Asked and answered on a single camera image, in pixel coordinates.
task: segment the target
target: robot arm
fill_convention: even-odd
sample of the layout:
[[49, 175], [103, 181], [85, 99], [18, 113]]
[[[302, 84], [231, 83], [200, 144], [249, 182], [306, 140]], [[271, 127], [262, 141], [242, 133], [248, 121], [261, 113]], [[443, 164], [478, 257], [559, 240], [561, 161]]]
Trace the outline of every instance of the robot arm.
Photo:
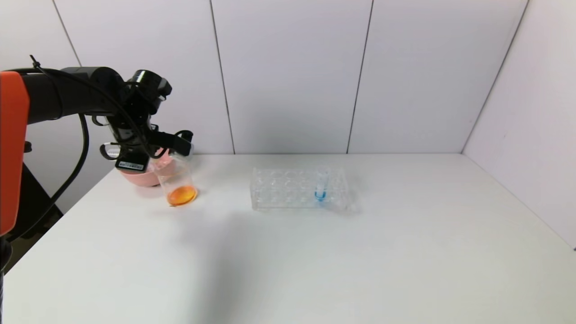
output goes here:
[[[70, 76], [89, 82], [103, 93]], [[35, 71], [22, 79], [30, 97], [28, 124], [78, 113], [105, 116], [120, 146], [120, 155], [115, 158], [118, 169], [144, 172], [149, 158], [158, 158], [156, 151], [161, 148], [183, 156], [190, 153], [190, 131], [167, 134], [150, 123], [150, 117], [172, 91], [170, 83], [156, 73], [138, 70], [124, 82], [108, 67], [67, 67], [49, 76]], [[104, 157], [113, 159], [101, 151]]]
[[101, 146], [103, 156], [116, 160], [118, 169], [145, 172], [149, 159], [167, 149], [183, 156], [191, 151], [192, 132], [163, 133], [150, 123], [171, 91], [166, 79], [147, 70], [126, 82], [108, 67], [0, 72], [0, 236], [16, 222], [27, 125], [73, 114], [104, 116], [120, 153], [112, 158]]

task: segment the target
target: clear plastic cup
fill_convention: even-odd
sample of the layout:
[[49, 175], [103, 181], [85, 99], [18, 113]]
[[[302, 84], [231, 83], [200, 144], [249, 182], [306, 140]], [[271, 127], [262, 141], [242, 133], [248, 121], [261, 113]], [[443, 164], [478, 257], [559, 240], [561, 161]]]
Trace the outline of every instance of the clear plastic cup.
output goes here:
[[192, 184], [192, 173], [188, 163], [181, 157], [172, 156], [173, 162], [162, 169], [155, 169], [166, 200], [172, 206], [193, 201], [198, 194]]

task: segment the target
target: label sticker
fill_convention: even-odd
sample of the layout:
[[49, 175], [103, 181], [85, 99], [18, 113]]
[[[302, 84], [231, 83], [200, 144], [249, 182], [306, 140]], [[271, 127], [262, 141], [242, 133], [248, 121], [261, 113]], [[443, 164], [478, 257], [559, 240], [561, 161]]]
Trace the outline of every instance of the label sticker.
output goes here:
[[123, 168], [128, 168], [128, 169], [134, 169], [134, 170], [144, 170], [144, 165], [143, 164], [137, 164], [137, 163], [131, 163], [131, 162], [125, 162], [125, 161], [120, 161], [120, 163], [118, 163], [119, 167], [123, 167]]

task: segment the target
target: test tube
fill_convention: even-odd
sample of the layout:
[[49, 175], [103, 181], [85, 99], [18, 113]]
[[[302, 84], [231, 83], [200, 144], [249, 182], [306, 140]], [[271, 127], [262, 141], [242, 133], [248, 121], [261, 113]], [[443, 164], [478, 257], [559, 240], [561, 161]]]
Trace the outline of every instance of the test tube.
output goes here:
[[329, 180], [330, 180], [330, 168], [318, 167], [316, 190], [314, 191], [314, 196], [316, 197], [316, 200], [322, 202], [324, 201], [324, 199], [326, 199], [326, 191], [328, 190]]

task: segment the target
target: orange liquid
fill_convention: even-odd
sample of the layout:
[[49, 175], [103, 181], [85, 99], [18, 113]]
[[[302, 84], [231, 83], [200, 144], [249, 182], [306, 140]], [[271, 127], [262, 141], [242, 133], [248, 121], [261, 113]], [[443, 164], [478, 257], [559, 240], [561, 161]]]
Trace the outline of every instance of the orange liquid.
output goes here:
[[168, 203], [172, 206], [184, 205], [187, 202], [194, 200], [196, 194], [196, 188], [192, 186], [182, 186], [168, 194]]

